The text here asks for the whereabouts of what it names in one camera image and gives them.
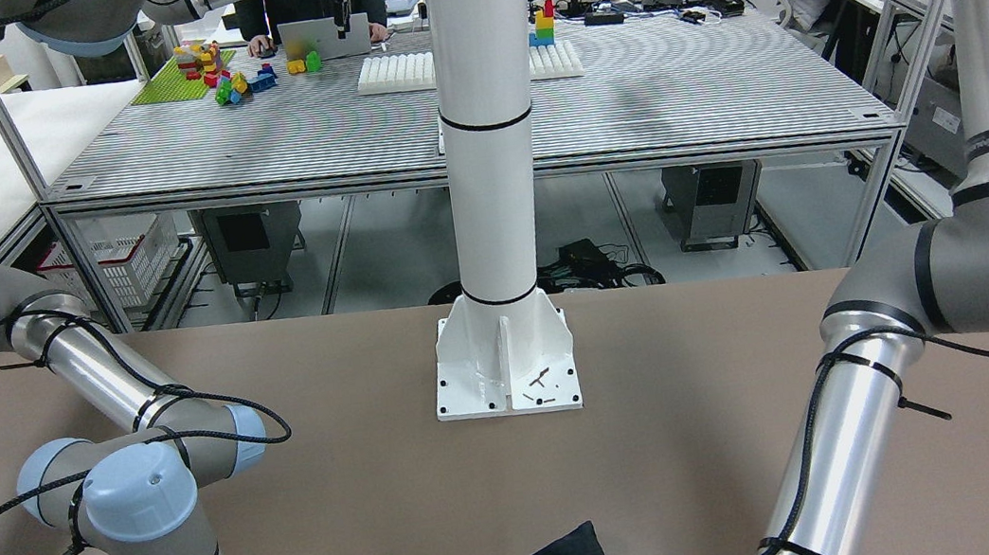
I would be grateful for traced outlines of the white plastic basket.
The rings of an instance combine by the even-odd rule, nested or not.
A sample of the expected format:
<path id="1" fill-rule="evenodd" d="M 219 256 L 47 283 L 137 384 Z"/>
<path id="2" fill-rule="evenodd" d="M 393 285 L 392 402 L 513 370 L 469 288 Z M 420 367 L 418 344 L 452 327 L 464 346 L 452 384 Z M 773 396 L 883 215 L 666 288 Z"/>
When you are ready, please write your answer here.
<path id="1" fill-rule="evenodd" d="M 179 248 L 172 216 L 138 214 L 81 220 L 103 280 L 126 309 L 149 305 L 156 283 Z"/>

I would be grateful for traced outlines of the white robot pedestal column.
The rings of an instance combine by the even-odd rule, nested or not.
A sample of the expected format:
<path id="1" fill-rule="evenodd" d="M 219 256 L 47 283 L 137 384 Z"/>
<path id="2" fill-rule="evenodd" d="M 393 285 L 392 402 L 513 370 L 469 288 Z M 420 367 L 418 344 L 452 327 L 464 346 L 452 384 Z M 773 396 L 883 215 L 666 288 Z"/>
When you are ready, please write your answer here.
<path id="1" fill-rule="evenodd" d="M 537 285 L 525 0 L 426 0 L 461 295 L 439 324 L 441 421 L 580 409 L 573 337 Z M 517 73 L 455 81 L 513 52 Z"/>

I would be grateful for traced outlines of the green building block plate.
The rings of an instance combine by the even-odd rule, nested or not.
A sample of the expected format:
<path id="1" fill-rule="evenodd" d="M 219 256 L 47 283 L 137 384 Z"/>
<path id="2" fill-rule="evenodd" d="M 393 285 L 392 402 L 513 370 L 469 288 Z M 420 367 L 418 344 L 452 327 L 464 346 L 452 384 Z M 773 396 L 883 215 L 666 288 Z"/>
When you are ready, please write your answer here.
<path id="1" fill-rule="evenodd" d="M 213 63 L 216 63 L 213 60 L 215 56 L 220 56 L 225 65 L 216 74 L 213 71 L 207 72 L 203 64 L 203 58 L 208 57 L 211 57 Z M 222 51 L 217 54 L 202 51 L 200 54 L 193 55 L 195 65 L 187 67 L 180 67 L 179 60 L 171 58 L 165 67 L 162 67 L 149 82 L 145 83 L 145 87 L 139 90 L 139 94 L 132 98 L 131 104 L 160 104 L 203 98 L 211 91 L 211 83 L 213 83 L 213 87 L 217 87 L 220 80 L 228 81 L 235 74 L 227 69 L 227 64 L 233 60 L 233 56 L 232 51 L 226 53 Z"/>

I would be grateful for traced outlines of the silver laptop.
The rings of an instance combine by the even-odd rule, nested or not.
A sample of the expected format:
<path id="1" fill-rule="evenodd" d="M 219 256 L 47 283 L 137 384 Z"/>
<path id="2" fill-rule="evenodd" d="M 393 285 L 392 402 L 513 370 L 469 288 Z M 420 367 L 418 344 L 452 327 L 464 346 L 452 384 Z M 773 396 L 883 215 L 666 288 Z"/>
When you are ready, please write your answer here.
<path id="1" fill-rule="evenodd" d="M 290 60 L 307 59 L 316 52 L 321 60 L 360 56 L 371 46 L 368 15 L 357 12 L 344 36 L 336 29 L 332 17 L 281 24 L 280 42 Z"/>

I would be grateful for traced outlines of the colourful block tower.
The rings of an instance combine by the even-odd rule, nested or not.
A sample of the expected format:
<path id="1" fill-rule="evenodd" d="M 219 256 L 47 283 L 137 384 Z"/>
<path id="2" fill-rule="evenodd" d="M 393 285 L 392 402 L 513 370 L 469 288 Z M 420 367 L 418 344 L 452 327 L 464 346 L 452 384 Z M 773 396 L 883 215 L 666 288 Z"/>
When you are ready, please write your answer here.
<path id="1" fill-rule="evenodd" d="M 542 0 L 542 5 L 533 8 L 534 27 L 529 34 L 529 46 L 549 47 L 555 44 L 555 8 L 553 0 Z"/>

